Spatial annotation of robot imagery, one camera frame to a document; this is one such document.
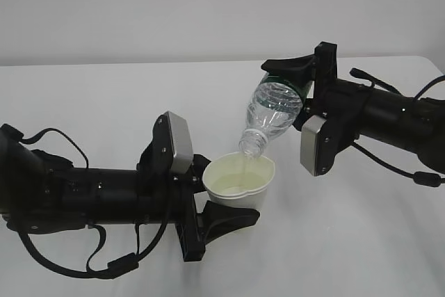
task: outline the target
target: tabletop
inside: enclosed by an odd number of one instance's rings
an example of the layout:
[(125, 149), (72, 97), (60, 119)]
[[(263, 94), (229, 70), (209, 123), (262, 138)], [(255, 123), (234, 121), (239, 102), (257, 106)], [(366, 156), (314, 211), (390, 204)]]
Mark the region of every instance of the tabletop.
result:
[[(237, 150), (247, 102), (264, 73), (260, 61), (0, 67), (0, 118), (32, 136), (57, 127), (95, 168), (134, 169), (167, 110), (186, 118), (195, 153)], [(415, 95), (440, 71), (418, 56), (340, 58), (339, 76), (358, 67)], [(443, 97), (438, 85), (428, 95)], [(410, 171), (428, 170), (410, 153), (362, 137), (360, 143)], [(83, 166), (63, 138), (38, 145)], [(0, 224), (2, 296), (445, 296), (445, 190), (414, 184), (353, 148), (323, 177), (299, 164), (300, 133), (288, 130), (266, 156), (277, 172), (254, 227), (211, 242), (201, 262), (183, 263), (169, 225), (136, 271), (111, 281), (75, 280), (40, 267)], [(208, 199), (197, 196), (198, 209)], [(142, 245), (155, 225), (142, 227)], [(133, 252), (130, 225), (107, 227), (92, 261)], [(51, 260), (83, 270), (95, 230), (34, 236)]]

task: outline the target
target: pale yellow liquid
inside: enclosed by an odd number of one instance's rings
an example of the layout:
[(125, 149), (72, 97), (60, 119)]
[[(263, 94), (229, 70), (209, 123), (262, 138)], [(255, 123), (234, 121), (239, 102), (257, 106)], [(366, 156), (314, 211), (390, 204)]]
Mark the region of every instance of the pale yellow liquid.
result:
[(211, 190), (221, 195), (230, 195), (251, 191), (264, 185), (264, 179), (257, 174), (248, 172), (251, 158), (243, 157), (241, 172), (227, 174), (220, 177), (211, 187)]

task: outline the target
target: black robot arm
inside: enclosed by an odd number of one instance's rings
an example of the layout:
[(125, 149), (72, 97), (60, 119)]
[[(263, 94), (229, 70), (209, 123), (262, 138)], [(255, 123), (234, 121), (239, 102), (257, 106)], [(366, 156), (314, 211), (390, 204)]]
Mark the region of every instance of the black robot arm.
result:
[[(193, 154), (188, 125), (167, 112), (153, 128), (153, 140), (135, 170), (75, 168), (71, 161), (41, 150), (27, 150), (45, 133), (23, 139), (9, 125), (0, 128), (0, 213), (9, 229), (17, 231), (30, 255), (46, 268), (73, 278), (113, 279), (138, 268), (138, 263), (156, 246), (168, 223), (174, 223), (184, 261), (200, 261), (206, 244), (231, 231), (254, 225), (259, 212), (231, 208), (208, 201), (196, 211), (194, 194), (203, 192), (202, 174), (210, 163)], [(85, 226), (99, 232), (104, 245), (103, 224), (160, 223), (158, 233), (146, 249), (108, 263), (108, 268), (87, 271), (63, 268), (44, 258), (29, 234), (79, 230)]]
[(426, 186), (439, 186), (435, 173), (408, 173), (395, 168), (355, 143), (359, 135), (415, 153), (427, 167), (445, 173), (445, 101), (422, 98), (430, 87), (445, 80), (439, 77), (415, 97), (405, 97), (393, 86), (353, 68), (351, 76), (369, 85), (337, 78), (337, 46), (322, 42), (313, 55), (269, 60), (263, 70), (285, 78), (298, 87), (314, 83), (314, 96), (294, 123), (302, 132), (300, 162), (314, 175), (324, 175), (335, 156), (353, 146), (398, 174)]

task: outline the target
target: clear plastic bottle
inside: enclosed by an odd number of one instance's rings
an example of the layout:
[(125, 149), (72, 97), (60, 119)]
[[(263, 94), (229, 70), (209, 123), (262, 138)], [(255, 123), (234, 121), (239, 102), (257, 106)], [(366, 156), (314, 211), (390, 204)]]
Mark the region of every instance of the clear plastic bottle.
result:
[(310, 88), (309, 85), (297, 93), (296, 88), (277, 81), (267, 74), (250, 100), (246, 128), (239, 142), (240, 151), (248, 157), (261, 156), (267, 144), (292, 125)]

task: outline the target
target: white paper cup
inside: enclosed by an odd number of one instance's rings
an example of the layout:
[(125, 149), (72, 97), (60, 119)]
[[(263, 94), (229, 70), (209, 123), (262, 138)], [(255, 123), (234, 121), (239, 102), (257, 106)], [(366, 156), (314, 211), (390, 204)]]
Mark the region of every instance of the white paper cup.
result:
[(261, 207), (267, 186), (275, 175), (275, 163), (265, 156), (249, 161), (245, 167), (246, 174), (252, 173), (262, 179), (254, 188), (243, 190), (238, 187), (239, 184), (228, 184), (227, 187), (221, 189), (220, 183), (218, 188), (215, 188), (221, 177), (241, 174), (243, 159), (242, 153), (235, 152), (226, 154), (207, 166), (202, 175), (202, 183), (212, 202), (236, 208), (259, 209)]

